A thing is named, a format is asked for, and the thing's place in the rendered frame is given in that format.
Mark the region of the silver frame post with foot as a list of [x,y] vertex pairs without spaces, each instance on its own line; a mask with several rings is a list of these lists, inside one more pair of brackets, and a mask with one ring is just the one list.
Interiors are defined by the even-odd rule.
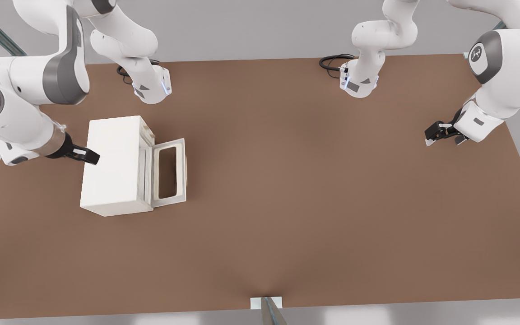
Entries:
[[278,297],[252,297],[250,309],[259,309],[262,325],[288,325],[281,313],[283,300]]

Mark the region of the white oven with door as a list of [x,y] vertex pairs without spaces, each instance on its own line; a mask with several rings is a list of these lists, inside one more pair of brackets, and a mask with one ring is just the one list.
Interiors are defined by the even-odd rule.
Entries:
[[[186,201],[185,140],[155,144],[140,116],[91,120],[88,146],[100,159],[84,167],[80,207],[103,217],[153,211]],[[160,197],[160,153],[175,151],[175,195]]]

